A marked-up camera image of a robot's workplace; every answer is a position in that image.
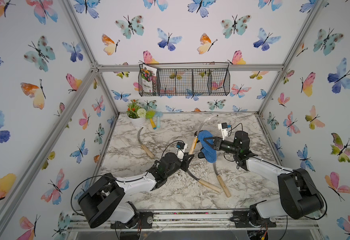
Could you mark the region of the blue rag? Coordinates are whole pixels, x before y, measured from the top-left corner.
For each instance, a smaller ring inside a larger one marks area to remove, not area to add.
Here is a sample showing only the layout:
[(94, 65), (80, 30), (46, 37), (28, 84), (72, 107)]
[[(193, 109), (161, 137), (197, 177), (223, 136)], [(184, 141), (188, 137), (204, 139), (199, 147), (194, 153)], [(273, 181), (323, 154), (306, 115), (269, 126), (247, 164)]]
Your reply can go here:
[(217, 161), (217, 151), (212, 147), (214, 143), (213, 135), (209, 131), (203, 130), (199, 132), (198, 140), (202, 145), (201, 154), (204, 155), (199, 158), (205, 158), (212, 164), (215, 163)]

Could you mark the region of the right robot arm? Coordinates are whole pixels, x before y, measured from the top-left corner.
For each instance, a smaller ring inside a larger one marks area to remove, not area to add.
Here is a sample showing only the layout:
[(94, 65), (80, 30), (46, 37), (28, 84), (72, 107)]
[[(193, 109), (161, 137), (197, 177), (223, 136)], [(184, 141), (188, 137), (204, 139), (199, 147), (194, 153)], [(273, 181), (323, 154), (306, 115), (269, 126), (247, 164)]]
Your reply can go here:
[(327, 210), (324, 196), (306, 170), (285, 168), (259, 158), (250, 150), (248, 133), (237, 131), (232, 142), (220, 137), (205, 138), (202, 142), (214, 151), (232, 154), (238, 168), (256, 173), (277, 185), (277, 198), (251, 205), (249, 218), (257, 224), (278, 217), (298, 220), (316, 211)]

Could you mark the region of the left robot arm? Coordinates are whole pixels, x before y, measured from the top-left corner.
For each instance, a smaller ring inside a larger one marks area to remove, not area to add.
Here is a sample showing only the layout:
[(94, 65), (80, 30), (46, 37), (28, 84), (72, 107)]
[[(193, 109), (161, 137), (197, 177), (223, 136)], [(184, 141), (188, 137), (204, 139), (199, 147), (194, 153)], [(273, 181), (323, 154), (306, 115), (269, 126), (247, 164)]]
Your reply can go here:
[(117, 178), (104, 174), (78, 198), (80, 209), (91, 229), (107, 220), (133, 227), (140, 218), (140, 212), (128, 197), (140, 192), (161, 188), (168, 178), (178, 170), (186, 172), (194, 155), (186, 154), (182, 159), (174, 153), (166, 153), (145, 173)]

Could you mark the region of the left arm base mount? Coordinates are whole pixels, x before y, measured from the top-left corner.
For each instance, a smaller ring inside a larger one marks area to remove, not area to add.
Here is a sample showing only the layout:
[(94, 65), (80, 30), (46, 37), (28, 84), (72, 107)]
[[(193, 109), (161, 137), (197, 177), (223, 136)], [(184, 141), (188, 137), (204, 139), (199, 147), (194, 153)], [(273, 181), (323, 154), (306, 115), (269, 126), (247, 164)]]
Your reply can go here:
[(135, 205), (128, 201), (118, 205), (110, 217), (111, 229), (151, 229), (154, 213), (138, 211)]

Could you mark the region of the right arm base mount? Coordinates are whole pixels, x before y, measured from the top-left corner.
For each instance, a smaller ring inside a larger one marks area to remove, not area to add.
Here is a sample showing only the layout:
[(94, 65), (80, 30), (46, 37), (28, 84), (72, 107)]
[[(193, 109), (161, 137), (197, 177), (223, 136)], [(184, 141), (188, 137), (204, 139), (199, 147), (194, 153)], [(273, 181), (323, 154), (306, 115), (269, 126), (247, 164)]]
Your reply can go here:
[(265, 219), (261, 217), (257, 210), (258, 204), (259, 203), (251, 205), (248, 210), (233, 211), (233, 216), (230, 217), (230, 221), (235, 224), (236, 228), (276, 228), (275, 221), (272, 222), (270, 218)]

